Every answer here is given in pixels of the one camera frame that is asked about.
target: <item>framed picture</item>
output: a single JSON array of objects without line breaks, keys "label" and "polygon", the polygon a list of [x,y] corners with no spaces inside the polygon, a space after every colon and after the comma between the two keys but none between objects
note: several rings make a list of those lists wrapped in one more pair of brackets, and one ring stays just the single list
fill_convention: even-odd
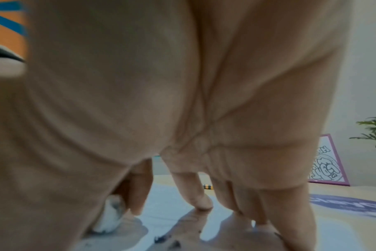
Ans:
[{"label": "framed picture", "polygon": [[320,137],[309,182],[349,186],[345,170],[329,134]]}]

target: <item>blue stripe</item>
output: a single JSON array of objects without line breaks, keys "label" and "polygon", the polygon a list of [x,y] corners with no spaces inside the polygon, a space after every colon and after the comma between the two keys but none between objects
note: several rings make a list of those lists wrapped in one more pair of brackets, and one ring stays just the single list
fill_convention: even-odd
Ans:
[{"label": "blue stripe", "polygon": [[19,11],[21,9],[19,1],[0,2],[0,11]]},{"label": "blue stripe", "polygon": [[0,25],[17,32],[20,35],[25,35],[24,27],[15,21],[0,16]]}]

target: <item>pink frame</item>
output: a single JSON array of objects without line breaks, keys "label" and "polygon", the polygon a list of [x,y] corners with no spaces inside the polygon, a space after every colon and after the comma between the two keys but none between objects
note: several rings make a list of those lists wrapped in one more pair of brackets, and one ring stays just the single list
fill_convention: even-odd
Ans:
[{"label": "pink frame", "polygon": [[314,179],[309,179],[308,181],[311,182],[311,183],[319,183],[319,184],[350,186],[349,181],[348,181],[348,177],[346,176],[344,167],[342,166],[342,162],[341,162],[340,156],[338,155],[336,146],[334,145],[334,141],[331,138],[330,134],[322,134],[321,135],[321,137],[325,137],[325,136],[328,137],[328,139],[330,140],[331,147],[332,147],[333,152],[334,152],[334,154],[336,156],[336,161],[337,161],[337,163],[338,163],[338,165],[339,165],[339,167],[341,169],[342,177],[344,177],[345,181],[344,182],[336,182],[336,181],[314,180]]}]

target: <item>wall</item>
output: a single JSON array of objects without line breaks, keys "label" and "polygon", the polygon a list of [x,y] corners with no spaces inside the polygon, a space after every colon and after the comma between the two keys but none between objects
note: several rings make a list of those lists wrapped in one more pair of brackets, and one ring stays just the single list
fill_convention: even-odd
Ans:
[{"label": "wall", "polygon": [[355,1],[350,44],[324,133],[336,144],[352,185],[376,186],[375,141],[356,121],[376,116],[376,0]]}]

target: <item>skin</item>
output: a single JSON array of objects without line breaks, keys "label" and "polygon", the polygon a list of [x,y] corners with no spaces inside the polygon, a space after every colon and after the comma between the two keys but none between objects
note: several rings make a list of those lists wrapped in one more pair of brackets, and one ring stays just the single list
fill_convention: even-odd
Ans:
[{"label": "skin", "polygon": [[205,172],[225,207],[314,249],[307,176],[351,1],[25,4],[27,72],[0,98],[0,250],[71,248],[113,190],[140,214],[157,153],[196,208]]}]

